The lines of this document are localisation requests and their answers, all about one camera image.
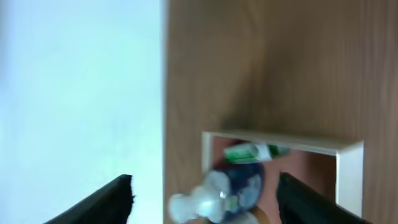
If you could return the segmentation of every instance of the wooden table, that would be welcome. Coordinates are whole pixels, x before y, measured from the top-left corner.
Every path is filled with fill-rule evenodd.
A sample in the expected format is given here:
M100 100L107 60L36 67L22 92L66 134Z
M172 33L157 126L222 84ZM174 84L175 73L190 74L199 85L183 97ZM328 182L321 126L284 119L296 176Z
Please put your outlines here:
M170 0L165 222L201 132L365 140L364 218L398 222L398 2Z

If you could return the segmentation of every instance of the light blue surface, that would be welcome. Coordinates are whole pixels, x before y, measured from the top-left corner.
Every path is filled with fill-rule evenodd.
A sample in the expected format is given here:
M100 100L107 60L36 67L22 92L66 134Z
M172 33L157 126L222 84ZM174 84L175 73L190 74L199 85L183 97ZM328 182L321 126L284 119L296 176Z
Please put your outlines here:
M131 222L162 223L163 0L5 5L0 223L45 222L119 174Z

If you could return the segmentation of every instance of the bottle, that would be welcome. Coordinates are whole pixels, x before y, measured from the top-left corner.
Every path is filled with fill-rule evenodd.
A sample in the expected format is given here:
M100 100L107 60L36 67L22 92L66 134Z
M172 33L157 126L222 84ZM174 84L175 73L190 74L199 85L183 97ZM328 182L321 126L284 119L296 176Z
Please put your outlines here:
M273 144L244 143L228 147L224 150L226 160L235 164L247 164L273 160L290 152L287 147Z
M175 194L170 198L170 217L177 223L199 217L213 223L227 222L255 207L263 187L262 164L239 164L213 170L190 195Z
M223 224L269 224L269 219L265 212L259 207L255 207L249 212L239 215L233 220L224 222Z

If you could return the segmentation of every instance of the brown wooden surface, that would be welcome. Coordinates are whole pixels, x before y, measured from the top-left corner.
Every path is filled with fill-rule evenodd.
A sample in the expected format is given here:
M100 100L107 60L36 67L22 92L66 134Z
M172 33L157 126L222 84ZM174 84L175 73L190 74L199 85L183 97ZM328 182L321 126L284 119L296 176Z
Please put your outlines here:
M165 223L201 132L365 140L364 218L398 223L398 2L170 0Z

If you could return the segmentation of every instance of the open box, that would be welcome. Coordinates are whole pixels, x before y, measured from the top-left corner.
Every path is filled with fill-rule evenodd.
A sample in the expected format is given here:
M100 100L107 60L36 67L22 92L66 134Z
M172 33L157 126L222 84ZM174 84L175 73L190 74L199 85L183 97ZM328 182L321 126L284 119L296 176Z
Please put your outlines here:
M362 217L363 142L346 143L249 131L204 132L202 144L203 173L224 159L226 147L249 141L291 148L281 158L263 162L265 187L257 206L265 211L270 223L280 223L276 190L280 172L289 172L324 197Z

